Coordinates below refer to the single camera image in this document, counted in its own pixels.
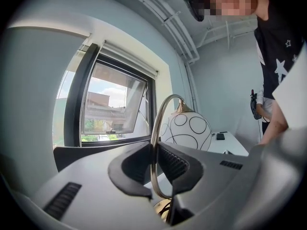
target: black t-shirt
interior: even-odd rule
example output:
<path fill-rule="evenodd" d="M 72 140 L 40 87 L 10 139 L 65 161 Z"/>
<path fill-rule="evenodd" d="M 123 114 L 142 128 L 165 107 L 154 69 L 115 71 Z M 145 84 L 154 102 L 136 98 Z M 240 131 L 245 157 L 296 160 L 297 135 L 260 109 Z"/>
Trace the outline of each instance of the black t-shirt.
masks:
<path fill-rule="evenodd" d="M 257 18 L 255 38 L 263 61 L 264 97 L 274 99 L 278 87 L 298 57 L 304 40 L 285 13 L 281 13 L 273 0 L 269 0 L 269 19 Z"/>

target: sky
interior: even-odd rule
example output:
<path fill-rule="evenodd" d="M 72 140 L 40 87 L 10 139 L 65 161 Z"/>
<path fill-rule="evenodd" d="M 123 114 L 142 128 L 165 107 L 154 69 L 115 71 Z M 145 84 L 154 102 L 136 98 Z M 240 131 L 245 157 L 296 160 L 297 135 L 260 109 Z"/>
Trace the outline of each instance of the sky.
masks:
<path fill-rule="evenodd" d="M 67 98 L 72 79 L 75 75 L 72 71 L 66 71 L 65 74 L 67 74 L 66 78 L 57 98 Z M 125 105 L 126 87 L 124 86 L 97 78 L 91 78 L 88 91 L 109 95 L 109 106 L 111 107 L 123 107 Z"/>

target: vr headset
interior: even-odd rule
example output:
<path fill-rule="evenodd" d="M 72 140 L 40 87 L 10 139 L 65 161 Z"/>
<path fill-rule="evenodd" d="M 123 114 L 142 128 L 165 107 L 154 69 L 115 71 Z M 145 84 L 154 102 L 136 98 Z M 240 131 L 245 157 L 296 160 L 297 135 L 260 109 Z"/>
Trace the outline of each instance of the vr headset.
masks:
<path fill-rule="evenodd" d="M 210 0 L 184 0 L 193 17 L 201 22 L 204 19 L 205 4 L 210 4 Z"/>

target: window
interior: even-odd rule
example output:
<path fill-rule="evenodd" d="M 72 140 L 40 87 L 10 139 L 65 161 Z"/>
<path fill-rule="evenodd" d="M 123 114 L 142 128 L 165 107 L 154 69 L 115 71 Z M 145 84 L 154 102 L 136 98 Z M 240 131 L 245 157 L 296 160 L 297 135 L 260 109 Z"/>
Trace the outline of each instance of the window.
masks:
<path fill-rule="evenodd" d="M 150 135 L 146 87 L 145 80 L 96 62 L 83 110 L 82 141 Z"/>
<path fill-rule="evenodd" d="M 68 93 L 71 87 L 75 72 L 82 60 L 84 53 L 78 50 L 71 59 L 59 86 L 56 103 L 53 113 L 53 148 L 64 146 L 64 115 Z"/>
<path fill-rule="evenodd" d="M 91 44 L 71 60 L 53 117 L 53 145 L 103 146 L 150 139 L 155 118 L 154 79 L 102 55 Z"/>

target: cloud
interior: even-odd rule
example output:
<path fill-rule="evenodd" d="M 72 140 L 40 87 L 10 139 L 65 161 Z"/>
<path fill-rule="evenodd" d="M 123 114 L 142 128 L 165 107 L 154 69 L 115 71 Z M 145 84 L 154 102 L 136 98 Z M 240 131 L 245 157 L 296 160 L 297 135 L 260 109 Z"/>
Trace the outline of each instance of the cloud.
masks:
<path fill-rule="evenodd" d="M 123 107 L 125 105 L 125 90 L 116 88 L 104 89 L 100 94 L 109 95 L 109 106 L 112 107 Z"/>

